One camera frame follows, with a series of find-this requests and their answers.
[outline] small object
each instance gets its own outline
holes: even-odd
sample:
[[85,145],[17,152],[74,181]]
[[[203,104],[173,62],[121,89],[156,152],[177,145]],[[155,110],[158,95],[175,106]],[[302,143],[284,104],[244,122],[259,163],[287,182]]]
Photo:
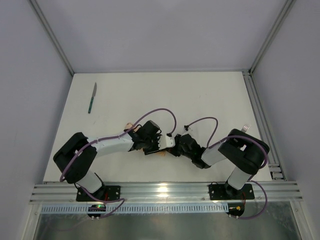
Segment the small object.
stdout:
[[93,92],[92,92],[92,96],[91,96],[91,101],[90,101],[90,106],[89,106],[89,110],[88,110],[88,114],[91,113],[91,108],[92,108],[92,104],[94,102],[94,98],[96,96],[96,92],[97,92],[97,83],[94,83],[94,87],[93,87]]
[[243,128],[241,129],[241,132],[244,132],[244,133],[247,132],[250,127],[251,127],[251,124],[244,125]]

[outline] black mounting plate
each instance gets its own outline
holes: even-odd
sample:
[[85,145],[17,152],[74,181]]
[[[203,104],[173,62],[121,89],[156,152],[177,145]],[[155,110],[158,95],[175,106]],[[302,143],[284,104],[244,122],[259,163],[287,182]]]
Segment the black mounting plate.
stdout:
[[[240,195],[239,197],[236,198],[230,198],[226,192],[225,185],[222,184],[210,184],[209,186],[209,196],[210,200],[242,200],[243,195]],[[255,199],[255,194],[253,187],[250,183],[246,183],[242,191],[245,194],[245,199],[246,200],[253,200]]]
[[[99,191],[96,191],[92,195],[100,199],[102,201],[105,200],[105,196],[107,194],[107,201],[113,201],[113,200],[118,200],[120,198],[120,193],[121,193],[121,186],[103,186]],[[77,202],[95,202],[91,197],[89,197],[84,190],[79,187],[78,192],[76,193],[76,199]]]

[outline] metal plate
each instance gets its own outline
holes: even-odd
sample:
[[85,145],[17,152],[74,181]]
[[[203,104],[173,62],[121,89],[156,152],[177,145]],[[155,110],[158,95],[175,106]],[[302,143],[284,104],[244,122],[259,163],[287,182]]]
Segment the metal plate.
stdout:
[[[226,193],[224,184],[210,184],[209,186],[210,200],[232,200]],[[247,183],[243,186],[242,191],[244,192],[246,200],[255,199],[254,189],[251,184]],[[234,198],[233,200],[242,200],[243,196]]]
[[[121,186],[105,186],[107,188],[107,201],[118,200],[120,198]],[[85,193],[82,188],[78,188],[76,194],[77,202],[91,202],[92,199]]]

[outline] white table surface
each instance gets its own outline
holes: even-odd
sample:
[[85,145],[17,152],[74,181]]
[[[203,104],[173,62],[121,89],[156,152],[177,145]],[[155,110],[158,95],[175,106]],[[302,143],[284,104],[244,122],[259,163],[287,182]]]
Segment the white table surface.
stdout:
[[[88,114],[95,83],[96,96]],[[53,156],[74,133],[83,132],[87,137],[117,134],[128,122],[156,108],[174,112],[175,134],[183,133],[184,125],[211,116],[219,120],[212,143],[245,124],[251,124],[248,134],[260,138],[241,72],[79,73],[73,77],[43,181],[59,181],[61,172]],[[163,133],[174,125],[166,111],[151,114],[141,124],[147,120],[157,123]],[[207,119],[192,126],[200,145],[206,145],[215,124]],[[234,167],[226,159],[199,169],[183,156],[145,156],[132,151],[98,157],[90,170],[106,182],[220,182],[227,180]],[[268,166],[253,179],[271,181]]]

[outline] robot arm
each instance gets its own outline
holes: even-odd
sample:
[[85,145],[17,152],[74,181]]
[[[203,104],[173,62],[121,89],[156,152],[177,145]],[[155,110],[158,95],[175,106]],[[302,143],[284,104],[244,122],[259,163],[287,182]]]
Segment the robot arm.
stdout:
[[[136,131],[132,129],[126,134],[121,132],[118,136],[120,137],[114,139],[99,138],[100,140],[96,143],[86,147],[65,173],[65,180],[69,184],[84,187],[94,197],[102,199],[105,191],[104,184],[95,173],[89,170],[95,158],[140,149],[143,149],[144,154],[148,155],[175,145],[174,139],[170,135],[161,135],[160,128],[151,120]],[[75,133],[53,157],[60,171],[63,173],[75,154],[93,140],[97,138],[86,137],[82,132]]]
[[200,169],[210,168],[224,159],[229,159],[236,166],[224,184],[230,199],[236,199],[242,194],[245,183],[264,166],[264,153],[268,154],[270,150],[263,141],[238,129],[233,129],[225,142],[205,148],[192,138],[188,126],[185,126],[185,129],[187,132],[183,135],[177,134],[174,138],[175,146],[167,151],[176,157],[182,155],[191,159]]

